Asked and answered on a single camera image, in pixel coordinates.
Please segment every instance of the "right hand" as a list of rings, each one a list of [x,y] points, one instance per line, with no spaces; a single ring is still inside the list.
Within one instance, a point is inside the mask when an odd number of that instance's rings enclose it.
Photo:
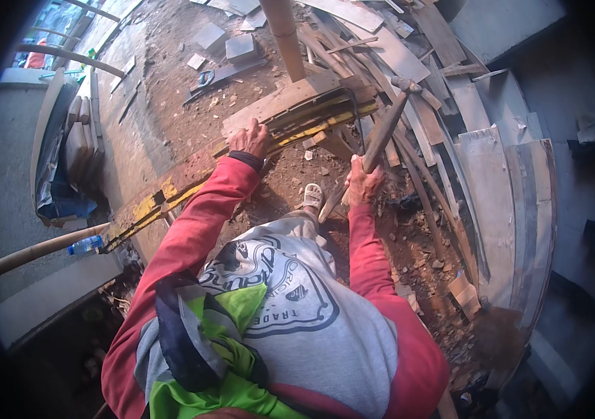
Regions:
[[[362,170],[362,157],[354,154],[351,157],[351,172],[346,176],[344,185],[348,186],[349,206],[368,205],[377,194],[379,186],[386,179],[386,174],[381,165],[367,174]]]

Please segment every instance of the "foot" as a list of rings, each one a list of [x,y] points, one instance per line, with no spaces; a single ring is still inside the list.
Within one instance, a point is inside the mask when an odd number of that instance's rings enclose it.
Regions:
[[[323,207],[323,190],[315,183],[310,183],[304,189],[304,211],[318,216]]]

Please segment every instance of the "hammer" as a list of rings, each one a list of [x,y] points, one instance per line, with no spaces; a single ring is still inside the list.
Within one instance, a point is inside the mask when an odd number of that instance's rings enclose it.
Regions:
[[[388,112],[383,115],[379,122],[374,124],[374,128],[367,135],[366,152],[362,156],[362,169],[367,174],[372,173],[374,168],[376,168],[381,151],[386,149],[386,144],[391,140],[393,131],[400,120],[409,95],[420,95],[422,91],[422,88],[411,79],[402,79],[401,77],[394,76],[391,78],[391,84],[399,87],[401,92],[397,95],[397,100]],[[339,189],[328,197],[326,204],[323,205],[323,209],[321,209],[321,213],[318,216],[318,222],[324,222],[340,200],[342,204],[348,205],[348,188],[344,187],[343,183],[341,185]]]

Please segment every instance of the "hammer head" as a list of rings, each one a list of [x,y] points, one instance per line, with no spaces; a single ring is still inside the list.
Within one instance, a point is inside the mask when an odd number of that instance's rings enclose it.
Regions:
[[[403,92],[406,93],[420,93],[423,89],[418,84],[414,83],[414,80],[403,79],[402,77],[393,76],[391,77],[391,84],[395,87],[399,87]]]

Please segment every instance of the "orange object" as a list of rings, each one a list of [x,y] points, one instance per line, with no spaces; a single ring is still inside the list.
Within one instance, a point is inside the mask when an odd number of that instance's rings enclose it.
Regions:
[[[46,45],[46,38],[42,38],[41,41],[37,42],[37,45]],[[42,68],[44,67],[45,58],[46,54],[42,54],[41,52],[31,52],[27,56],[25,68]]]

